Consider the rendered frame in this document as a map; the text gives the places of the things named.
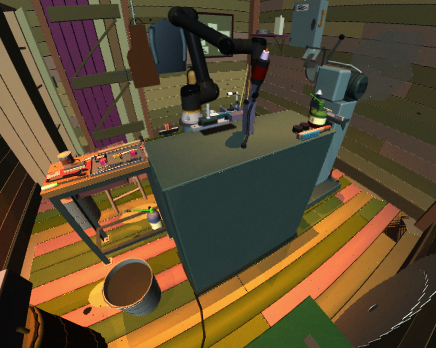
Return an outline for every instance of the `machine handle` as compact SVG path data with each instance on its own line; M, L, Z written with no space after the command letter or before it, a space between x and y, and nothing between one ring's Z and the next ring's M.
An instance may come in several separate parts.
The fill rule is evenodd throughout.
M154 28L148 28L148 39L150 41L151 54L153 55L154 64L159 64L159 58L157 57L156 52L156 42L154 38Z
M322 11L321 11L321 22L319 22L319 24L318 24L318 27L319 27L319 28L322 28L322 26L323 26L323 24L324 24L324 17L325 17L325 15L326 15L326 13L327 13L327 10L322 10Z
M180 35L182 35L182 54L183 54L183 61L186 62L186 40L185 40L185 34L183 34L183 28L179 28L180 29Z

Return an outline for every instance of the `green bottle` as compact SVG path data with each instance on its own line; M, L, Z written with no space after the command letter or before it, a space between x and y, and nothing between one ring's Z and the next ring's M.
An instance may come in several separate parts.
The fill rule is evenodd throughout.
M315 97L313 94L310 94L313 98L315 98L318 101L318 109L312 109L310 110L309 115L309 123L310 126L313 128L322 127L325 125L327 121L327 112L324 110L325 108L325 102L319 100L317 97Z

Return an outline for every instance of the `yellow handle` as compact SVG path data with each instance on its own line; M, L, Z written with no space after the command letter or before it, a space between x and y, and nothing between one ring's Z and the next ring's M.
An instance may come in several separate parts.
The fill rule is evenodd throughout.
M324 23L324 17L325 17L325 15L326 15L326 13L327 13L327 10L322 10L321 11L321 22L319 22L319 24L318 24L318 27L322 27L322 25L323 25L323 23Z

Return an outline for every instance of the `teal box counter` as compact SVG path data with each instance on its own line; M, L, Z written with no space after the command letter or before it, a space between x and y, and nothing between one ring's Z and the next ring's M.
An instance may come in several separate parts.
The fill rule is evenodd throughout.
M247 148L235 129L145 144L158 208L188 279L203 293L295 237L334 130L300 141L307 117L256 117Z

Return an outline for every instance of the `blue-gray machine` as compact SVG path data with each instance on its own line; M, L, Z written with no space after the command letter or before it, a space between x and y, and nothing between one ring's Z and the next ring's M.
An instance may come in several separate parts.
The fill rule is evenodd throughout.
M302 59L306 77L310 82L316 82L315 91L318 98L325 102L325 108L331 113L327 116L327 123L336 131L333 136L326 159L319 173L314 194L309 206L322 200L337 189L330 174L339 148L347 131L356 101L360 99L368 87L368 77L351 64L330 61L330 57L345 38L339 36L339 41L325 60L325 63L353 68L355 71L325 66L325 48L320 48L322 34L327 16L328 1L309 0L294 4L292 29L289 46L305 47L307 50ZM311 107L318 102L312 99Z

